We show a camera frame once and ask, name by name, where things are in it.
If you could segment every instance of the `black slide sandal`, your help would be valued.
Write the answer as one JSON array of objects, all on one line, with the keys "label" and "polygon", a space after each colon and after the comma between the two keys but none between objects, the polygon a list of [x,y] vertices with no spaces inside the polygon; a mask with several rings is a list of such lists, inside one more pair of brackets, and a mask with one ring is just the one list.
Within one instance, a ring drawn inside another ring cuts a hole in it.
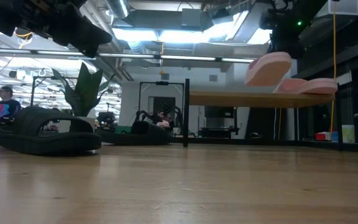
[{"label": "black slide sandal", "polygon": [[[40,129],[49,121],[71,121],[70,132],[51,133]],[[39,107],[26,107],[17,114],[13,126],[0,128],[0,146],[32,155],[77,153],[99,149],[101,138],[80,118]]]},{"label": "black slide sandal", "polygon": [[169,131],[146,121],[134,122],[129,134],[116,134],[103,129],[98,129],[96,133],[101,136],[102,142],[116,146],[159,146],[172,141]]}]

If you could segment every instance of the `cap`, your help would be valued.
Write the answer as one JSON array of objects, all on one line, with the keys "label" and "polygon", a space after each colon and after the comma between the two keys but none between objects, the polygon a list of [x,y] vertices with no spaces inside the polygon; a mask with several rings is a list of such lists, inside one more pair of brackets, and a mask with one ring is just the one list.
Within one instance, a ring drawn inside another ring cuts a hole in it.
[{"label": "cap", "polygon": [[6,91],[6,92],[8,92],[8,93],[13,94],[13,89],[12,89],[11,87],[9,87],[9,86],[2,86],[2,87],[0,88],[0,90],[4,90],[4,91]]}]

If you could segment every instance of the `wooden floor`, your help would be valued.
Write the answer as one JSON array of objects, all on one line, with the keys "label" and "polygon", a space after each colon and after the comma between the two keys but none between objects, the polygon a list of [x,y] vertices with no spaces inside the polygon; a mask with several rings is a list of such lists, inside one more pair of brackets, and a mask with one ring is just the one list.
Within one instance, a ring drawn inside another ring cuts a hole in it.
[{"label": "wooden floor", "polygon": [[356,223],[358,154],[293,147],[0,148],[0,224]]}]

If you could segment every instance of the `shelf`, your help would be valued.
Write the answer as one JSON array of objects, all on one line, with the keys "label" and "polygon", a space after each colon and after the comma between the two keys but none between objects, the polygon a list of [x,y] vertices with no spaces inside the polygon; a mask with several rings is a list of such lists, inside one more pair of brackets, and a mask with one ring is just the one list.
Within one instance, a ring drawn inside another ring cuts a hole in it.
[{"label": "shelf", "polygon": [[334,95],[278,94],[278,93],[228,93],[191,91],[190,105],[245,106],[258,108],[302,108],[329,103]]}]

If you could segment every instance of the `pink slide sandal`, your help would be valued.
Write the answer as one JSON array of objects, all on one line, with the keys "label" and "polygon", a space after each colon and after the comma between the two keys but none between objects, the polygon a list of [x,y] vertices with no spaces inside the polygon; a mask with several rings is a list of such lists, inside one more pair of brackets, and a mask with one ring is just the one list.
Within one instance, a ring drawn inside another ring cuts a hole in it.
[{"label": "pink slide sandal", "polygon": [[282,81],[273,93],[286,94],[334,94],[338,85],[333,78],[316,78],[306,81],[300,78],[287,78]]},{"label": "pink slide sandal", "polygon": [[291,56],[274,52],[251,62],[246,73],[246,86],[277,85],[291,68]]}]

